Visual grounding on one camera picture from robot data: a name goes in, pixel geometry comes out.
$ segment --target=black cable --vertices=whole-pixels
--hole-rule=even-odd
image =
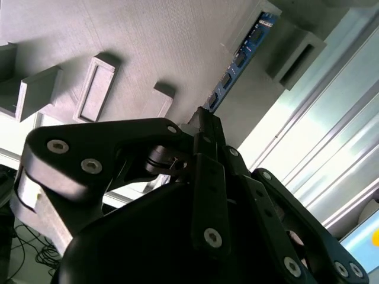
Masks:
[[[37,251],[36,262],[50,267],[51,269],[48,273],[50,276],[53,276],[53,272],[59,267],[61,262],[60,259],[57,259],[60,258],[60,254],[58,253],[56,247],[46,237],[44,237],[46,242],[44,243],[39,239],[39,236],[36,236],[25,224],[23,224],[23,226],[25,226],[29,233],[35,237],[35,240],[44,245],[40,251],[32,246]]]
[[[14,231],[15,231],[15,233],[17,234],[17,229],[18,228],[20,228],[20,227],[26,227],[24,224],[22,224],[22,225],[18,225],[17,227],[15,227],[14,228]],[[35,236],[34,238],[32,238],[31,240],[29,240],[29,241],[25,241],[25,240],[23,240],[22,238],[20,238],[20,236],[18,236],[18,238],[20,239],[20,240],[22,240],[23,242],[24,242],[24,244],[29,244],[30,245],[30,243],[32,242],[32,241],[34,241],[34,240],[36,240],[37,239],[37,237]],[[13,248],[11,248],[11,250],[14,250],[14,249],[17,249],[18,247],[21,247],[23,244],[21,243],[21,244],[19,244],[18,246],[15,246],[15,247],[13,247]]]
[[[20,243],[22,244],[22,241],[21,241],[21,239],[19,238],[19,236],[16,234],[16,237],[18,238],[18,240],[20,241]],[[24,246],[22,245],[21,246],[22,248],[23,248],[23,261],[21,262],[21,265],[20,265],[20,267],[16,270],[16,272],[11,276],[11,277],[9,277],[5,282],[4,282],[4,284],[7,284],[7,282],[9,281],[9,280],[11,280],[14,276],[16,276],[17,275],[17,273],[21,270],[21,268],[23,267],[23,265],[24,265],[24,263],[25,263],[25,248],[24,248]]]
[[[39,236],[36,236],[29,228],[28,226],[26,226],[25,224],[23,224],[23,226],[25,226],[25,229],[29,231],[30,234],[33,235],[33,237],[36,238],[37,241],[39,241],[40,243],[42,243],[44,246],[48,246],[48,244],[45,244],[43,241],[41,241],[38,237]]]

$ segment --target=blue circuit board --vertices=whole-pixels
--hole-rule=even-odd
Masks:
[[[277,21],[278,16],[270,13],[262,13],[250,32],[245,37],[241,47],[235,54],[232,63],[227,68],[225,74],[222,76],[217,86],[212,91],[204,108],[210,112],[215,112],[219,107],[227,93],[229,93],[232,86],[237,81],[243,70],[253,58],[256,49],[263,42],[272,26]]]

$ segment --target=silver screw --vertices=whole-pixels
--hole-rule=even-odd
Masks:
[[[56,154],[64,154],[70,149],[67,143],[62,140],[50,140],[47,142],[47,148]]]
[[[85,159],[82,161],[81,166],[83,171],[93,175],[97,175],[102,171],[101,163],[95,159]]]
[[[205,241],[215,249],[221,247],[223,244],[223,239],[221,238],[219,232],[217,232],[214,228],[207,228],[204,231]]]
[[[287,268],[287,270],[293,276],[295,276],[296,278],[300,277],[300,275],[301,275],[301,269],[300,269],[299,265],[292,258],[290,258],[289,256],[286,256],[284,258],[283,262],[284,262],[285,268]]]
[[[350,268],[351,268],[351,270],[353,270],[355,275],[357,275],[359,278],[363,278],[363,272],[361,271],[361,269],[359,269],[359,267],[357,265],[350,262]]]
[[[339,274],[341,274],[343,277],[349,277],[349,272],[347,269],[342,265],[342,263],[334,262],[335,267],[337,268],[337,271]]]
[[[234,148],[229,148],[229,152],[230,152],[233,156],[238,157],[238,152],[237,152],[236,149],[234,149]]]
[[[208,143],[211,143],[211,140],[207,137],[207,136],[203,136],[203,139],[208,142]]]
[[[178,132],[178,130],[176,130],[176,128],[175,127],[173,127],[173,126],[167,126],[167,129],[170,131],[170,132],[172,132],[172,133],[177,133]]]
[[[270,174],[268,172],[263,172],[263,177],[265,179],[271,180],[271,176],[270,176]]]

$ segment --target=rectangular protrusion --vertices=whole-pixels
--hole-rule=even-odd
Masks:
[[[8,43],[0,46],[0,82],[13,77],[16,64],[17,46]]]
[[[74,119],[82,122],[97,122],[110,93],[120,61],[100,53],[92,58]]]
[[[287,90],[292,89],[326,46],[313,33],[283,19],[274,27],[268,43],[280,51],[273,53],[267,74]]]
[[[145,112],[150,117],[165,117],[175,96],[175,89],[165,83],[155,84],[152,96],[146,104]]]
[[[236,18],[230,23],[221,41],[229,54],[235,55],[246,35],[262,13],[281,15],[281,10],[267,0],[248,1]]]
[[[21,122],[51,101],[59,85],[62,70],[53,66],[36,75],[21,80],[15,118]]]

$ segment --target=gray plastic part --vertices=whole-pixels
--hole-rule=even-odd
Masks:
[[[12,118],[16,117],[20,78],[12,78],[0,84],[0,111]]]
[[[8,43],[0,46],[0,82],[11,79],[14,76],[16,64],[17,46]]]
[[[266,39],[267,50],[270,49],[268,45],[277,50],[271,50],[267,74],[290,90],[325,48],[326,43],[313,33],[297,28],[281,18]]]
[[[73,118],[81,122],[97,122],[110,94],[120,61],[100,53],[92,58]]]
[[[164,83],[156,83],[150,99],[152,102],[148,104],[150,107],[149,113],[153,117],[165,117],[172,105],[174,96],[175,88]]]
[[[236,17],[229,25],[230,28],[225,32],[221,45],[226,48],[227,52],[234,55],[241,46],[246,35],[250,32],[254,23],[261,13],[268,12],[280,16],[281,10],[266,0],[248,1],[244,13]]]
[[[18,122],[50,103],[62,70],[53,66],[25,79],[12,78],[0,84],[0,111]]]
[[[49,104],[61,76],[62,70],[58,66],[53,66],[21,80],[16,120],[23,121]]]

